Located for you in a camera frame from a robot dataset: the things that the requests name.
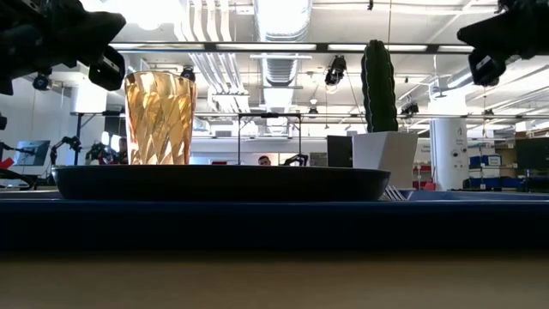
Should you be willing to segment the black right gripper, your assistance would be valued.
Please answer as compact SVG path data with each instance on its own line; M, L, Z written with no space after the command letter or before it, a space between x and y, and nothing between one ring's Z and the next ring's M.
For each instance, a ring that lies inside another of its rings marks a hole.
M499 0L505 13L460 28L456 37L474 49L468 56L473 83L498 85L506 58L486 52L533 58L549 55L549 0Z

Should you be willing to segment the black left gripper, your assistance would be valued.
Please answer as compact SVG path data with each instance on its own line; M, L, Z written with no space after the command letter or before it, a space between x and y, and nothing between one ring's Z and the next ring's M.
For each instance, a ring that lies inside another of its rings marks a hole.
M119 90L126 66L110 43L125 24L121 14L87 11L80 0L0 0L0 94L14 93L14 79L62 63L61 45L91 64L90 82Z

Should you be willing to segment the amber faceted plastic cup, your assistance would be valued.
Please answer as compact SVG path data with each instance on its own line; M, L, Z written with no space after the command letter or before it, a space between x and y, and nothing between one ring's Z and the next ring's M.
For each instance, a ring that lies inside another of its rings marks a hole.
M187 165L196 84L170 72L140 71L124 78L124 92L129 163Z

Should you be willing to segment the silver metal fork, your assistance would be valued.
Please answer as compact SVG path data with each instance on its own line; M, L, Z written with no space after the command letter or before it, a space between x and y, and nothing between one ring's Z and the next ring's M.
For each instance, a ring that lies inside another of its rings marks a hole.
M393 185L387 185L382 196L382 201L407 201L400 190L396 189Z

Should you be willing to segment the dark grey round plate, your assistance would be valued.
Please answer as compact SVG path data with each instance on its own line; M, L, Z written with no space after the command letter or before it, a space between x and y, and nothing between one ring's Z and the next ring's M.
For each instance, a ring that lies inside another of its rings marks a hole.
M345 167L109 165L54 167L65 199L183 202L376 201L390 174Z

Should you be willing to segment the blue plastic tray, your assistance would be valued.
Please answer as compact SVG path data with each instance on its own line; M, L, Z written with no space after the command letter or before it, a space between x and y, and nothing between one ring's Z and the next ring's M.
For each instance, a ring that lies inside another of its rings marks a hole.
M0 199L6 251L549 249L549 200L456 194L397 202Z

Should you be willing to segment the blue storage bin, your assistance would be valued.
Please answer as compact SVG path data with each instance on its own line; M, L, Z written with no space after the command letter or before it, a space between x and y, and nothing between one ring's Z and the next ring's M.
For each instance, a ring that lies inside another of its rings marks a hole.
M469 178L462 182L464 189L480 189L484 187L487 190L517 189L522 190L526 187L526 179L511 177L495 178Z
M499 154L483 154L469 158L470 168L487 168L502 166L502 158Z

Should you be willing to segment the white round pillar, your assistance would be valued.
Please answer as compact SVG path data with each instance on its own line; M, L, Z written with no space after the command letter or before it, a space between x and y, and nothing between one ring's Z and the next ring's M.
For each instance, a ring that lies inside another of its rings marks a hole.
M460 190L469 177L467 133L464 118L430 122L431 174L437 191Z

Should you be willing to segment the dark computer monitor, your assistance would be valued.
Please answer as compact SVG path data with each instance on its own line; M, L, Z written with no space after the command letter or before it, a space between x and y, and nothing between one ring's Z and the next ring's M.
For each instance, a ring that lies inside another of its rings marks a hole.
M521 169L549 169L549 137L516 140L516 163Z

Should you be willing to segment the green cactus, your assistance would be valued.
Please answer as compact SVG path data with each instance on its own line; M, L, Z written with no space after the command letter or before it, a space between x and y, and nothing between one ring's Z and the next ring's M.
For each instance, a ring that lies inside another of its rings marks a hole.
M394 66L381 40L372 39L366 45L361 81L367 132L398 131Z

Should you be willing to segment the computer monitor with blue screen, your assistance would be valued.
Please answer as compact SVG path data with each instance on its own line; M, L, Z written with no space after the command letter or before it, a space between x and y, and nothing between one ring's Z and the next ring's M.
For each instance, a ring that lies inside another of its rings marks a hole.
M50 141L20 141L15 148L14 161L21 167L40 167L45 164Z

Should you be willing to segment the white faceted plant pot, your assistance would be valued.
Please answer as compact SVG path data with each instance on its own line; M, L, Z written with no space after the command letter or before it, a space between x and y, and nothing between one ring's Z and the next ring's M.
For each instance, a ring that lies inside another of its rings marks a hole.
M374 132L352 137L353 167L390 172L389 185L413 188L413 161L418 135L395 131Z

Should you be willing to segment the red storage boxes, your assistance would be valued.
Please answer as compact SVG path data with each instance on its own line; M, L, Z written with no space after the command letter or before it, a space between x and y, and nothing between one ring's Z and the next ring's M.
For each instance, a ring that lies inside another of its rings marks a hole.
M435 172L431 165L416 165L413 167L413 188L417 191L435 191Z

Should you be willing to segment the long ceiling light bar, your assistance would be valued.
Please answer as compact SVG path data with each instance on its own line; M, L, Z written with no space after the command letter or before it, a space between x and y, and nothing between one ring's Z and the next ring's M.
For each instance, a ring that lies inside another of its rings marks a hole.
M299 42L117 42L111 47L121 53L362 53L367 43L299 43ZM473 50L468 45L445 44L387 44L385 48L394 54L449 54L463 55Z

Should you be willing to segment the black rectangular panel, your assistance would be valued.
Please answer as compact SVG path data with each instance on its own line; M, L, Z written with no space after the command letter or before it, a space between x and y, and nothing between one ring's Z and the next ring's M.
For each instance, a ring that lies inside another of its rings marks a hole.
M327 136L329 167L353 166L353 143L350 136Z

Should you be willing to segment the black metal stand frame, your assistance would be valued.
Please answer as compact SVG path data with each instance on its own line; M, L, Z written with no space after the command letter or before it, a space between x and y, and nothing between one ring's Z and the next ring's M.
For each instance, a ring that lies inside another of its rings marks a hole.
M238 158L237 163L240 166L241 161L241 130L243 125L241 124L242 118L249 118L253 120L254 118L296 118L299 121L298 131L299 131L299 155L303 154L302 151L302 123L303 123L303 114L297 113L278 113L278 112L239 112L237 114L238 118Z
M118 140L126 138L125 114L122 111L103 112L72 112L75 116L74 135L81 143L81 149L75 152L73 163L75 165L85 164L85 154L96 142L102 142L118 152Z

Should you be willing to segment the silver ceiling air duct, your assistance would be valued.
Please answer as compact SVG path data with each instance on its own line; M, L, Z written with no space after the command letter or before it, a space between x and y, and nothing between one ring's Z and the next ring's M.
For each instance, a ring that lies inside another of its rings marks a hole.
M303 42L311 19L312 0L254 0L258 40ZM286 114L293 99L299 60L294 54L263 55L263 102L269 112Z

